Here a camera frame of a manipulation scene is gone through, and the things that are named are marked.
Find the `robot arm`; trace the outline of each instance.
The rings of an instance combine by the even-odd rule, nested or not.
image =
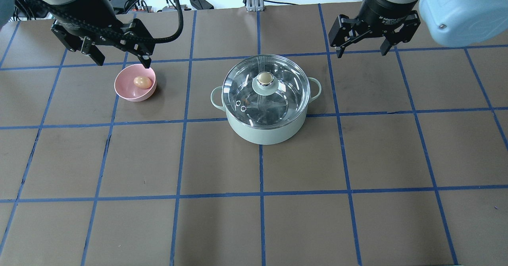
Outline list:
[[[183,13],[178,0],[179,27],[175,34],[154,39],[139,19],[124,24],[119,21],[108,0],[31,0],[48,9],[56,18],[51,30],[71,52],[80,51],[103,65],[104,55],[96,46],[114,46],[138,57],[150,67],[155,44],[178,38],[183,30]]]
[[[420,19],[417,0],[363,0],[356,18],[339,15],[329,32],[330,46],[340,58],[347,46],[364,38],[385,37],[381,54],[408,42]],[[421,18],[434,40],[462,47],[488,40],[508,28],[508,0],[419,0]]]

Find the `bowl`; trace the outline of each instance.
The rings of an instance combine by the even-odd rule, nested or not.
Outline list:
[[[152,81],[152,86],[147,89],[141,89],[134,85],[136,76],[146,76]],[[143,65],[136,64],[122,69],[115,79],[115,92],[121,98],[129,101],[143,101],[149,98],[157,87],[156,73],[149,67],[145,69]]]

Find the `beige knob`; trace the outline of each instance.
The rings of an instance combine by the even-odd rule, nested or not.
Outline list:
[[[271,72],[261,72],[258,74],[258,82],[261,85],[269,85],[273,81],[273,74]]]

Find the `power adapter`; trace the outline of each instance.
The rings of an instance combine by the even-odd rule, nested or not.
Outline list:
[[[207,10],[207,9],[213,9],[214,6],[210,4],[207,0],[190,0],[192,7],[196,8],[197,10]]]

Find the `brown egg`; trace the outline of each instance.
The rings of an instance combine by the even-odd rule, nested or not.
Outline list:
[[[152,86],[152,81],[146,76],[136,76],[134,78],[134,85],[140,89],[148,89]]]

